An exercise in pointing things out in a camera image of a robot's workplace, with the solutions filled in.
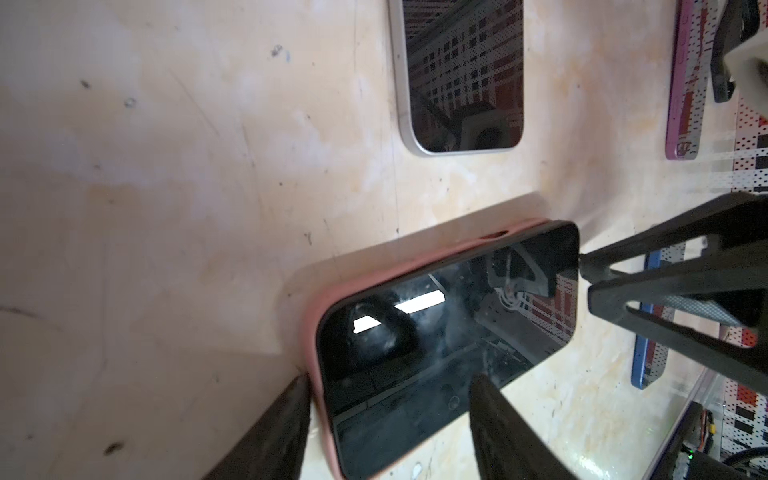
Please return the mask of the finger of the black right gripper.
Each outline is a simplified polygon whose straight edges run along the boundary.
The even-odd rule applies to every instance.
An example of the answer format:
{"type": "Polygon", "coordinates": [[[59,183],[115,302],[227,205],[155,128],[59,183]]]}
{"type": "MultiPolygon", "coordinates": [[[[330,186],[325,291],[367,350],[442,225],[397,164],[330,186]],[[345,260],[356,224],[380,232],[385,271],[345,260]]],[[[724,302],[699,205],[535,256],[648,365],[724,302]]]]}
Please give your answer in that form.
{"type": "Polygon", "coordinates": [[[580,258],[582,277],[590,282],[617,278],[611,266],[624,260],[684,243],[712,237],[720,250],[767,238],[767,197],[747,192],[724,194],[650,229],[580,258]]]}
{"type": "Polygon", "coordinates": [[[624,273],[590,282],[588,309],[594,316],[646,337],[753,391],[767,393],[767,268],[697,267],[687,263],[624,273]],[[691,307],[697,294],[757,293],[757,343],[739,347],[721,339],[712,307],[691,307]]]}

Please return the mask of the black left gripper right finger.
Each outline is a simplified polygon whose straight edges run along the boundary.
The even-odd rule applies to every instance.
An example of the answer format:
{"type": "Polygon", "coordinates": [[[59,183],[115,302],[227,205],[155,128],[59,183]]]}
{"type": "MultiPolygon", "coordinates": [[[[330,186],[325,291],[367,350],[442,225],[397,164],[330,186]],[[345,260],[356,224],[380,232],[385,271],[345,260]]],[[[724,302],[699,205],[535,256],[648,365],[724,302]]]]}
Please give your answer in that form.
{"type": "Polygon", "coordinates": [[[482,479],[574,477],[484,374],[472,378],[469,418],[482,479]]]}

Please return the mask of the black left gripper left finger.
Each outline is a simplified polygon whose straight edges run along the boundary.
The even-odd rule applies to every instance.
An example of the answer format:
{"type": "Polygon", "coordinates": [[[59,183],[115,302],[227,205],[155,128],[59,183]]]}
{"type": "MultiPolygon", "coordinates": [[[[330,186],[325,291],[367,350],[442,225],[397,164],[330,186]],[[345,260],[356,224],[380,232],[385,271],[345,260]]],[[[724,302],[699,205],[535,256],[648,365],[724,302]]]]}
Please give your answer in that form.
{"type": "Polygon", "coordinates": [[[297,376],[206,475],[207,479],[297,479],[310,423],[311,385],[297,376]]]}

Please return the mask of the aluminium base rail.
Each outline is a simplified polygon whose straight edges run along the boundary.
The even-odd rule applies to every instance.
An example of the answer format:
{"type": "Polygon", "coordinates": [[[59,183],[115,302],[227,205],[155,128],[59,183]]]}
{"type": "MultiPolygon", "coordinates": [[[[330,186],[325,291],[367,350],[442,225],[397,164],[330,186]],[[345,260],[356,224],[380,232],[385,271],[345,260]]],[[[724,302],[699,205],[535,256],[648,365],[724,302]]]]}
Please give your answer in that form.
{"type": "Polygon", "coordinates": [[[767,397],[705,371],[643,477],[765,479],[767,397]]]}

